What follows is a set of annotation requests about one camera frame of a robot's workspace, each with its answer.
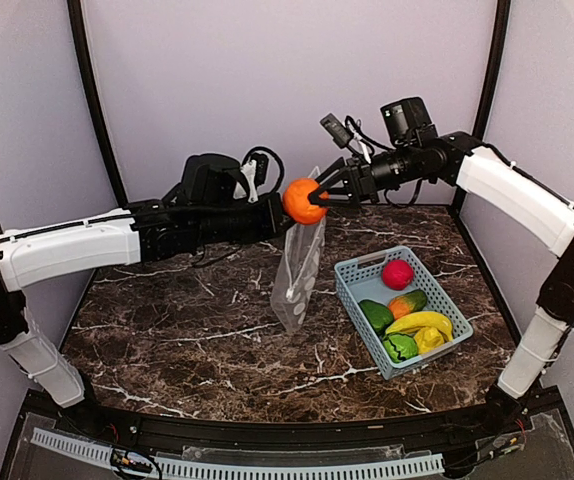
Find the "orange toy orange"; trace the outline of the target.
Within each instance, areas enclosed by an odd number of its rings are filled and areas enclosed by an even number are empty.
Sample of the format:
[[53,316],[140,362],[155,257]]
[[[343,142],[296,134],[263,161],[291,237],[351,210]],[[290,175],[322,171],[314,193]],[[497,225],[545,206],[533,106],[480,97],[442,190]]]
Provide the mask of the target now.
[[313,178],[294,180],[285,190],[282,198],[285,212],[298,224],[313,225],[321,221],[328,209],[312,204],[309,194],[319,187]]

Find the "clear dotted zip top bag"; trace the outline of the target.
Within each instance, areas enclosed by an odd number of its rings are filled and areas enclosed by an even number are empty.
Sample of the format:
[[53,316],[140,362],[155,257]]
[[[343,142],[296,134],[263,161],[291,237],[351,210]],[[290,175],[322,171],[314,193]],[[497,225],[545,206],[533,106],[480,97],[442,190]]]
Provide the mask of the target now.
[[[315,179],[319,174],[316,166],[306,178]],[[270,304],[288,333],[298,331],[303,325],[319,272],[325,227],[324,217],[313,225],[295,222],[287,230]]]

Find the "red toy apple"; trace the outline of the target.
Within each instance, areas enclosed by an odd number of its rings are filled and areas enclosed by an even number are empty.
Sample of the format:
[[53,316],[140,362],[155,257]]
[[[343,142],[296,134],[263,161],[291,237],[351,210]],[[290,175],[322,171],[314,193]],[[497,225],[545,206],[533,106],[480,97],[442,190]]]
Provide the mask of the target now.
[[384,266],[381,279],[388,288],[402,291],[412,283],[414,276],[413,268],[406,261],[395,259]]

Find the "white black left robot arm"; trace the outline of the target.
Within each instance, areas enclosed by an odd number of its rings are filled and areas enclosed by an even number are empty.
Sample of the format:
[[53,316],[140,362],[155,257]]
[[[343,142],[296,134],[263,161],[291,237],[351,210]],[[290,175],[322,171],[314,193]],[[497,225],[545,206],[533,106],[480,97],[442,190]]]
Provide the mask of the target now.
[[87,436],[108,427],[82,374],[64,359],[30,315],[24,290],[33,284],[105,266],[196,253],[216,243],[251,244],[281,233],[277,193],[225,206],[141,201],[108,213],[46,227],[4,230],[0,224],[0,349],[67,409]]

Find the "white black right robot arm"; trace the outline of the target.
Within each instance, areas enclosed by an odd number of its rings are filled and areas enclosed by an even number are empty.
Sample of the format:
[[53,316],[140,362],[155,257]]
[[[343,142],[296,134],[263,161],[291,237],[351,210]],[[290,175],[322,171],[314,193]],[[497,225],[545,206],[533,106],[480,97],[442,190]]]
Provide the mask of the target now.
[[390,147],[368,160],[339,159],[317,179],[308,201],[359,206],[411,181],[440,180],[514,221],[511,232],[532,238],[554,258],[539,288],[535,313],[518,347],[477,413],[488,434],[516,416],[516,402],[554,362],[574,331],[574,202],[536,180],[498,147],[457,131],[438,134],[424,101],[408,97],[380,110]]

